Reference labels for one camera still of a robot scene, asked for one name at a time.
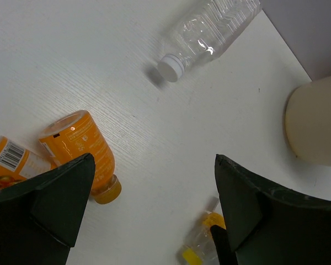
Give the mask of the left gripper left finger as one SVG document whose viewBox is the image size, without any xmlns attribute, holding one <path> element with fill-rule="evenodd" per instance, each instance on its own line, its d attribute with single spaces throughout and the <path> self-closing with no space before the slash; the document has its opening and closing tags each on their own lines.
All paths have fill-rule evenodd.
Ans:
<svg viewBox="0 0 331 265">
<path fill-rule="evenodd" d="M 0 264 L 66 264 L 94 174 L 86 153 L 0 190 Z"/>
</svg>

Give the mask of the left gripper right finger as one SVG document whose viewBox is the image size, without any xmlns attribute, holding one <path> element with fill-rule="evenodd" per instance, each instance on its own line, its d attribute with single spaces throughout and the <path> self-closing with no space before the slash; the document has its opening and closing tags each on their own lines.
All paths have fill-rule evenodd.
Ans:
<svg viewBox="0 0 331 265">
<path fill-rule="evenodd" d="M 225 227 L 211 234 L 221 264 L 331 264 L 331 201 L 286 188 L 225 155 L 215 158 Z"/>
</svg>

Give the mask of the orange bottle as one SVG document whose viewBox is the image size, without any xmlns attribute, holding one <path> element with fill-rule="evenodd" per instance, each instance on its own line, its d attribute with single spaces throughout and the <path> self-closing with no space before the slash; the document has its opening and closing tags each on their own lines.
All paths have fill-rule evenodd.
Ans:
<svg viewBox="0 0 331 265">
<path fill-rule="evenodd" d="M 0 190 L 55 168 L 49 160 L 0 136 Z"/>
<path fill-rule="evenodd" d="M 93 156 L 95 174 L 90 194 L 97 203 L 108 204 L 120 195 L 113 152 L 88 111 L 78 110 L 50 124 L 39 134 L 39 143 L 58 166 L 85 153 Z"/>
</svg>

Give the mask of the clear bottle yellow cap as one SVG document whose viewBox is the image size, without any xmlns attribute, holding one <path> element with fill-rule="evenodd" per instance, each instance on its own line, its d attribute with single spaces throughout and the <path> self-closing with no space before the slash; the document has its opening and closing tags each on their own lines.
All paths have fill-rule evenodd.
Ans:
<svg viewBox="0 0 331 265">
<path fill-rule="evenodd" d="M 226 229 L 220 200 L 211 197 L 205 210 L 185 236 L 177 253 L 179 264 L 219 264 L 216 246 L 211 233 L 212 226 Z"/>
</svg>

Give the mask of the large clear square bottle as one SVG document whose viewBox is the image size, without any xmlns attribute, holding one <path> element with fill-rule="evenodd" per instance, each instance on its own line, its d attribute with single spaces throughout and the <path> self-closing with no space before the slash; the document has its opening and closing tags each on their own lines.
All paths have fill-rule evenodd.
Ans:
<svg viewBox="0 0 331 265">
<path fill-rule="evenodd" d="M 219 58 L 261 9 L 260 1 L 198 1 L 165 31 L 159 74 L 176 82 Z"/>
</svg>

